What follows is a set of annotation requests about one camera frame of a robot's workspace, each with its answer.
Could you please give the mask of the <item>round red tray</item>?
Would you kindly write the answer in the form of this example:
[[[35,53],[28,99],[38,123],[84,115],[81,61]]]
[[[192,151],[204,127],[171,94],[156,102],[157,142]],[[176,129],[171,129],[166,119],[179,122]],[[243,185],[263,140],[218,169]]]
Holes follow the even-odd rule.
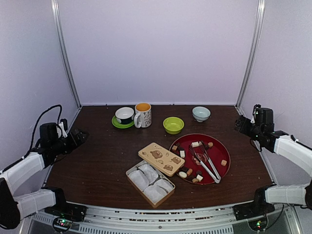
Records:
[[[185,163],[182,170],[186,173],[192,170],[192,173],[184,180],[192,184],[209,185],[215,183],[214,179],[201,165],[201,162],[212,173],[215,173],[209,163],[211,161],[221,178],[230,169],[231,158],[228,150],[219,140],[209,135],[184,135],[171,144],[170,151],[178,156],[180,155],[180,151],[184,151]]]

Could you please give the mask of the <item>white rectangular chocolate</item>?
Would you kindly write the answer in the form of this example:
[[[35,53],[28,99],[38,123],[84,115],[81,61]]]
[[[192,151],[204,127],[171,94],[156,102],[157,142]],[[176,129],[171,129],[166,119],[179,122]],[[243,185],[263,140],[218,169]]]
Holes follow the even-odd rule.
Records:
[[[191,143],[191,146],[192,146],[193,148],[199,147],[199,146],[200,146],[200,142],[198,142],[198,141],[192,142],[192,143]]]

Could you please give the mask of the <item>metal serving tongs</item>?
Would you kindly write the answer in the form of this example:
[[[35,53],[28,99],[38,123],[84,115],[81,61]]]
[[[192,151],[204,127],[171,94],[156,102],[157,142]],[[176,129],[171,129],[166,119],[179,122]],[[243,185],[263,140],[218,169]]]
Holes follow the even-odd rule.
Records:
[[[202,153],[202,157],[199,156],[199,153],[195,151],[196,148],[199,148]],[[199,147],[193,148],[191,144],[189,145],[189,152],[192,156],[200,163],[200,165],[205,169],[205,171],[210,175],[210,177],[214,180],[215,183],[220,183],[221,176],[217,171],[213,161],[208,156],[208,153],[203,145],[200,144]]]

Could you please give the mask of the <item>bear print tin lid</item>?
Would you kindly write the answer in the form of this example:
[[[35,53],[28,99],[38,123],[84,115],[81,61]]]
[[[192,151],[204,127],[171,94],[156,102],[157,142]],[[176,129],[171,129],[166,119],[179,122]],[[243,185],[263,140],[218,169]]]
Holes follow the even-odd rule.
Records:
[[[139,150],[138,155],[154,168],[170,177],[172,177],[185,164],[183,158],[155,142],[152,142]]]

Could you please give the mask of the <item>beige tin box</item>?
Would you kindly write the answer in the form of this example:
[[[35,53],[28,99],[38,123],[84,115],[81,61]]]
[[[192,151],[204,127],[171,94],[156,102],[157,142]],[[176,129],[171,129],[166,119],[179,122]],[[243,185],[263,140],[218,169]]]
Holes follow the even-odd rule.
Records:
[[[163,173],[144,160],[127,170],[126,177],[153,208],[173,195],[176,188]]]

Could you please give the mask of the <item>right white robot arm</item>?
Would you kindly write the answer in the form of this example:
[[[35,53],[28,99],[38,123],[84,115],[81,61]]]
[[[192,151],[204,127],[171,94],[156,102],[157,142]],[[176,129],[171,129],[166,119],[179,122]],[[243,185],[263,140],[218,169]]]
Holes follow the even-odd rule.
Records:
[[[267,162],[272,167],[275,185],[257,189],[250,211],[260,215],[276,203],[312,208],[312,149],[293,135],[274,130],[272,123],[250,120],[240,116],[235,130],[248,136],[272,156]]]

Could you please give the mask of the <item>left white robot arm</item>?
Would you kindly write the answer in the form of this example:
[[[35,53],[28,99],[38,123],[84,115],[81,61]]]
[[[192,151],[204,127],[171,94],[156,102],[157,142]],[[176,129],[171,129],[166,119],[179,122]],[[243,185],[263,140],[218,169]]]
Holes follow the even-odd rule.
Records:
[[[56,161],[58,155],[67,155],[84,144],[89,134],[74,129],[67,136],[57,132],[40,136],[39,147],[32,148],[0,174],[0,226],[15,229],[21,220],[51,207],[59,216],[72,215],[73,208],[67,203],[61,188],[44,187],[30,194],[15,196],[16,190],[37,172]]]

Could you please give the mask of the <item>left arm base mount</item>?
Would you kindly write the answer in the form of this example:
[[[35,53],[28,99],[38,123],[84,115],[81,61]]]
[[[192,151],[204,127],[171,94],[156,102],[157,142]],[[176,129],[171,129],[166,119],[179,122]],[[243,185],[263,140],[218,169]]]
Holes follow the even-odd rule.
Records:
[[[44,212],[55,216],[52,221],[52,227],[56,232],[62,234],[67,232],[74,222],[84,221],[87,207],[66,202],[63,207],[55,205],[45,208]]]

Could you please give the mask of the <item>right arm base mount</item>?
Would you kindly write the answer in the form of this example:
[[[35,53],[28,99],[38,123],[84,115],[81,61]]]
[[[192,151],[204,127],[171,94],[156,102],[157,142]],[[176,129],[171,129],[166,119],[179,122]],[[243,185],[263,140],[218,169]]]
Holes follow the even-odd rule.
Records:
[[[237,221],[247,221],[253,231],[264,231],[268,227],[268,214],[275,211],[272,204],[255,205],[253,202],[233,206]]]

